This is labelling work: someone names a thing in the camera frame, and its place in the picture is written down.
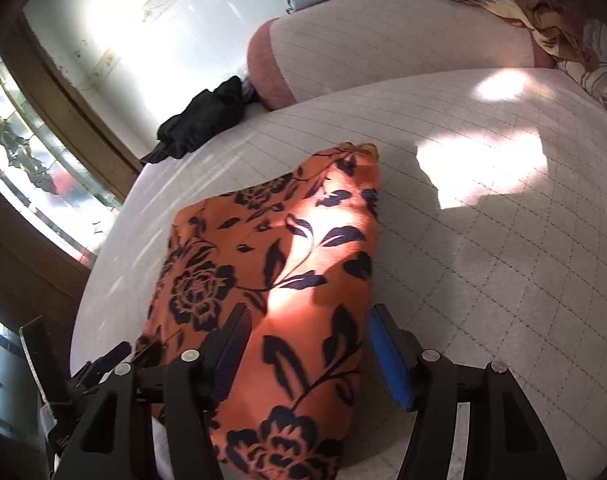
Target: bed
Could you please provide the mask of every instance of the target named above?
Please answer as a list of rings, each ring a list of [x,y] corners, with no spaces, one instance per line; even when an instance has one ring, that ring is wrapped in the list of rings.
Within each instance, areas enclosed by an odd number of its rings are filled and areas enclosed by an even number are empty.
[[[568,477],[599,474],[607,463],[607,112],[558,70],[376,82],[259,114],[183,160],[146,166],[88,281],[71,370],[135,342],[178,209],[279,176],[344,140],[374,142],[381,156],[373,301],[453,362],[508,363]],[[462,407],[460,421],[466,416]],[[412,421],[367,352],[340,478],[394,478]],[[155,432],[168,478],[164,432]],[[452,478],[461,478],[465,441],[458,426]]]

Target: window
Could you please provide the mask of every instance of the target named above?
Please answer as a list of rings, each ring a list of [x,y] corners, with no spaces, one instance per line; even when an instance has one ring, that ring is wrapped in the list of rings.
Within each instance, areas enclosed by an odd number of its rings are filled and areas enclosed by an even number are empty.
[[[0,192],[49,240],[88,267],[122,205],[39,117],[1,57]]]

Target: bedsheet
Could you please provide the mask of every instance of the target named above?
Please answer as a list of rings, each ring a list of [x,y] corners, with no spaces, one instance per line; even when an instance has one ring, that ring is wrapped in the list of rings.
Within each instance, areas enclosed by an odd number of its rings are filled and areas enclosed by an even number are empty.
[[[568,477],[596,476],[607,463],[607,112],[558,70],[353,88],[147,166],[90,276],[71,370],[140,334],[178,209],[279,176],[344,140],[374,142],[380,153],[373,301],[454,362],[504,360]],[[412,423],[366,353],[339,478],[394,478]],[[461,478],[466,435],[458,425],[451,478]]]

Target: black floral pattern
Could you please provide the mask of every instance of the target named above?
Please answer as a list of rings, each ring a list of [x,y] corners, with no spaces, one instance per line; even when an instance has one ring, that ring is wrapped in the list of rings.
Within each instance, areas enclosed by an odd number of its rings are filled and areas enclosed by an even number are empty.
[[[355,168],[357,167],[357,159],[355,155],[351,155],[347,160],[345,158],[340,158],[337,161],[337,167],[347,174],[347,176],[354,176]]]
[[[359,375],[358,368],[342,369],[349,359],[361,349],[358,341],[357,323],[343,305],[339,305],[332,314],[330,336],[321,345],[321,355],[325,368],[315,381],[310,381],[299,355],[282,338],[265,335],[263,339],[263,362],[273,367],[275,380],[283,388],[290,400],[294,400],[293,410],[310,393],[327,381],[338,381],[335,390],[339,398],[352,406],[354,388],[350,376]]]
[[[172,226],[172,230],[170,233],[170,238],[168,240],[168,254],[164,263],[162,264],[162,270],[159,273],[159,278],[157,279],[157,283],[154,289],[154,296],[152,297],[152,302],[148,309],[148,318],[151,317],[152,311],[154,310],[154,303],[159,298],[159,293],[164,287],[164,283],[166,282],[166,277],[170,274],[172,267],[178,258],[180,258],[184,252],[186,251],[186,246],[181,246],[178,244],[178,233],[177,227]]]
[[[370,214],[375,217],[375,220],[379,220],[377,215],[377,202],[379,200],[379,192],[376,189],[364,189],[361,192],[361,198],[365,200],[367,208]]]
[[[248,209],[258,210],[270,200],[273,194],[281,193],[292,178],[293,174],[287,173],[264,184],[242,189],[235,195],[234,203],[245,205]]]
[[[201,246],[172,285],[168,305],[177,324],[192,322],[197,332],[218,327],[221,302],[236,284],[234,267],[217,266],[208,258],[214,248]]]
[[[315,206],[319,207],[320,205],[323,205],[326,207],[335,207],[341,204],[344,200],[349,199],[350,197],[352,197],[351,192],[346,191],[345,189],[338,189],[336,191],[333,191],[327,197],[322,198],[321,200],[317,200]]]
[[[348,260],[344,263],[344,270],[355,278],[368,280],[373,273],[373,262],[370,254],[359,251],[354,260]]]
[[[255,231],[258,233],[265,233],[266,231],[270,231],[271,229],[272,225],[270,225],[270,220],[268,219],[261,221],[261,223],[255,227]]]
[[[339,468],[342,442],[317,444],[317,425],[309,416],[296,416],[275,406],[255,430],[229,431],[226,455],[232,464],[254,478],[328,479]]]

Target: white wall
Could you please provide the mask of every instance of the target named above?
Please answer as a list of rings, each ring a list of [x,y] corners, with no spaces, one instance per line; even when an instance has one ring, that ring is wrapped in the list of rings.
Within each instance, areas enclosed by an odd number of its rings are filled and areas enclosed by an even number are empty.
[[[204,88],[245,67],[286,0],[31,0],[28,22],[62,73],[137,156]]]

